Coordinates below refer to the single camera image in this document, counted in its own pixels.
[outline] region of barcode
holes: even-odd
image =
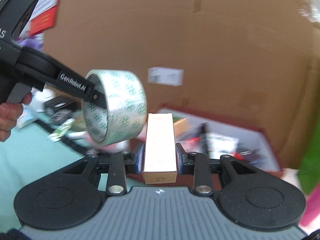
[[[150,83],[157,83],[157,82],[159,82],[159,76],[150,77]]]

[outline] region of black box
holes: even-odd
[[[69,109],[75,112],[78,110],[78,103],[76,100],[72,98],[65,97],[65,96],[58,96],[54,99],[46,101],[44,103],[44,109],[45,109],[45,113],[48,116],[51,116],[62,109]]]

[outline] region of gray trigger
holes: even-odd
[[[32,87],[23,83],[17,83],[7,98],[6,103],[18,104],[22,101],[26,94],[31,92]]]

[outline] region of pink tube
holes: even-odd
[[[300,221],[303,227],[308,226],[320,214],[320,183],[307,198],[307,208]]]

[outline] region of orange box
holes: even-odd
[[[177,161],[172,114],[149,114],[143,179],[146,184],[174,183]]]

